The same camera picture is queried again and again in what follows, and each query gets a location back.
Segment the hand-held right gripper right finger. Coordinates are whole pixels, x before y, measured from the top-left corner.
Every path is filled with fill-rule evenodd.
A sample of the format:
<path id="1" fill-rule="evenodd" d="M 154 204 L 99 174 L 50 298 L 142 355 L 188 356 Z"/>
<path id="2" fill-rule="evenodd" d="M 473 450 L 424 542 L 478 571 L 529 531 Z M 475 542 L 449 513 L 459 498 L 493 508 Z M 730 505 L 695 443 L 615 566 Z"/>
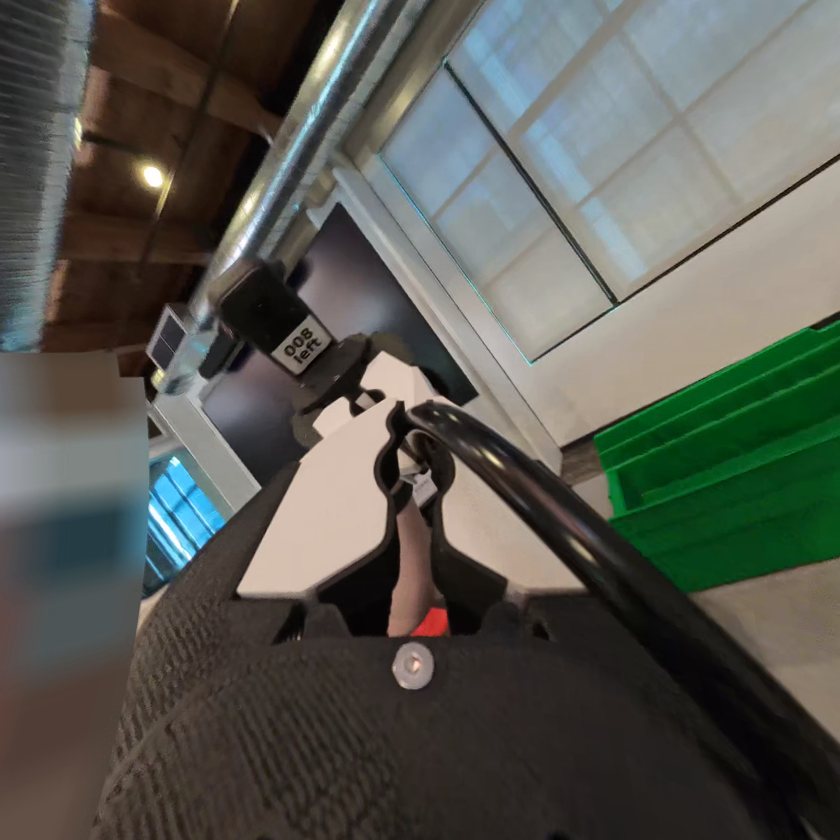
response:
<path id="1" fill-rule="evenodd" d="M 470 561 L 511 599 L 580 594 L 583 583 L 462 460 L 436 453 L 433 540 L 448 560 Z"/>

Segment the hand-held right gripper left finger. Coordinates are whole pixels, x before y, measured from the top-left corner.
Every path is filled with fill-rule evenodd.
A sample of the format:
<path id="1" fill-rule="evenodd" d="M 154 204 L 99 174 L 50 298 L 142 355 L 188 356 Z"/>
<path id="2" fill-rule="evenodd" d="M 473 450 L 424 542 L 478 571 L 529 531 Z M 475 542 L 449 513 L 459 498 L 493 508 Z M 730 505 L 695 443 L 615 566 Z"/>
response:
<path id="1" fill-rule="evenodd" d="M 304 456 L 238 584 L 239 597 L 312 595 L 387 544 L 401 484 L 402 409 L 386 398 Z"/>

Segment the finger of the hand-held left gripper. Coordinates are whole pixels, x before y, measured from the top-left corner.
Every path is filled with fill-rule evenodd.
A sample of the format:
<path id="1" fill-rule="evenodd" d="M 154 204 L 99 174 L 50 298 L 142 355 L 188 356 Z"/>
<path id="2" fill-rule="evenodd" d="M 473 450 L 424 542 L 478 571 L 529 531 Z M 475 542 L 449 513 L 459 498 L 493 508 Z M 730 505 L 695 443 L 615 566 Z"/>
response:
<path id="1" fill-rule="evenodd" d="M 329 438 L 354 419 L 384 404 L 385 400 L 377 402 L 372 395 L 361 395 L 355 400 L 341 396 L 323 408 L 311 425 L 320 438 Z"/>
<path id="2" fill-rule="evenodd" d="M 368 393 L 381 392 L 384 398 L 402 403 L 406 411 L 440 396 L 419 368 L 384 351 L 367 365 L 363 389 Z"/>

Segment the green plastic crate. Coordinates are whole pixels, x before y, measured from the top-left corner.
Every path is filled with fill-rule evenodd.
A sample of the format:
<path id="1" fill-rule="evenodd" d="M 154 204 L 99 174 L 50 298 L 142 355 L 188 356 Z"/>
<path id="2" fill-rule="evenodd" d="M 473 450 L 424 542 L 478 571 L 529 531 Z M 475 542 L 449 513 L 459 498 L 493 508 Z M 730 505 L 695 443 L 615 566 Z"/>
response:
<path id="1" fill-rule="evenodd" d="M 806 328 L 594 437 L 612 527 L 683 592 L 839 554 L 839 323 Z"/>

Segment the white air vent grille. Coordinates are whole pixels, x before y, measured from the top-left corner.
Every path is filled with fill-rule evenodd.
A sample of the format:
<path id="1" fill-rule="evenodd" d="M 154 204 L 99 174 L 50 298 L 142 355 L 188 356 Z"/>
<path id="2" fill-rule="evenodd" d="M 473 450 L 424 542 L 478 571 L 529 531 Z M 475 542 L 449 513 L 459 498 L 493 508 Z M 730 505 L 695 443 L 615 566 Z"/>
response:
<path id="1" fill-rule="evenodd" d="M 183 302 L 168 303 L 154 327 L 145 354 L 157 369 L 167 372 L 185 341 L 191 315 Z"/>

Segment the interior glass partition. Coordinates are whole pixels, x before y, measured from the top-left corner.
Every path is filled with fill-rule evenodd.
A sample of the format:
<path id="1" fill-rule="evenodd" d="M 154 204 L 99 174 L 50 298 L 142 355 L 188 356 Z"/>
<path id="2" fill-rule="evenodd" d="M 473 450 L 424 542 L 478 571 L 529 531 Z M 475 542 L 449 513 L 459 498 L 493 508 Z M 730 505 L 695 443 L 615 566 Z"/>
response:
<path id="1" fill-rule="evenodd" d="M 225 516 L 196 481 L 186 453 L 158 458 L 150 468 L 143 598 L 171 583 L 225 525 Z"/>

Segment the large frosted window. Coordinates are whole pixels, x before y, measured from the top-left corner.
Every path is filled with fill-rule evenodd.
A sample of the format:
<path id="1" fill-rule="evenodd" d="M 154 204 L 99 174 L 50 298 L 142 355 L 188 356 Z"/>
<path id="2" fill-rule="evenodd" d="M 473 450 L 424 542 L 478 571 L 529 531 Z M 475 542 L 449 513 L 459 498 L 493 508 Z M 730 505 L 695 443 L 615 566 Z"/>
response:
<path id="1" fill-rule="evenodd" d="M 838 1 L 486 2 L 379 157 L 528 365 L 838 156 Z"/>

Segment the large black wall screen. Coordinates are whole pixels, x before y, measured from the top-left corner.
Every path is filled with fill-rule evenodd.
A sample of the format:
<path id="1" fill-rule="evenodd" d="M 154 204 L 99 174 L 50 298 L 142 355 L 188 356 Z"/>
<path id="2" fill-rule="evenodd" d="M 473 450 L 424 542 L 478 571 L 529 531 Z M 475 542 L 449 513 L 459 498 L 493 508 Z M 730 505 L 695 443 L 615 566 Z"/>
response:
<path id="1" fill-rule="evenodd" d="M 356 333 L 394 337 L 385 351 L 419 366 L 442 396 L 458 406 L 478 396 L 343 205 L 328 215 L 290 283 L 338 340 Z M 292 428 L 295 385 L 278 365 L 246 347 L 203 402 L 208 420 L 258 487 L 305 453 Z"/>

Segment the round spiral metal duct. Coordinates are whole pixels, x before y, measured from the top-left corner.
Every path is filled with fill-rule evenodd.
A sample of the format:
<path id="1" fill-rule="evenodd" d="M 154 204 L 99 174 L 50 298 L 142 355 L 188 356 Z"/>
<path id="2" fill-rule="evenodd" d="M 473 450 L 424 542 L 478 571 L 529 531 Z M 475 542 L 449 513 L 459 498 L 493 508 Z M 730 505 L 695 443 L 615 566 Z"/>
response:
<path id="1" fill-rule="evenodd" d="M 212 328 L 211 288 L 240 258 L 271 257 L 428 1 L 348 1 L 315 55 L 272 145 L 188 304 Z"/>

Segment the large ribbed metal duct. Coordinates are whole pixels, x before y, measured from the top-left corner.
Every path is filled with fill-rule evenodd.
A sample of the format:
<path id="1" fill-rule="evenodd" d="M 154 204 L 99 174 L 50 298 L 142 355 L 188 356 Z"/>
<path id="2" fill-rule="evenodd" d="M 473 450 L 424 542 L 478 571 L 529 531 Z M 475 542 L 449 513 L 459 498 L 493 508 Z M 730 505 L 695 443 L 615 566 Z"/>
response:
<path id="1" fill-rule="evenodd" d="M 97 4 L 1 2 L 1 350 L 37 351 Z"/>

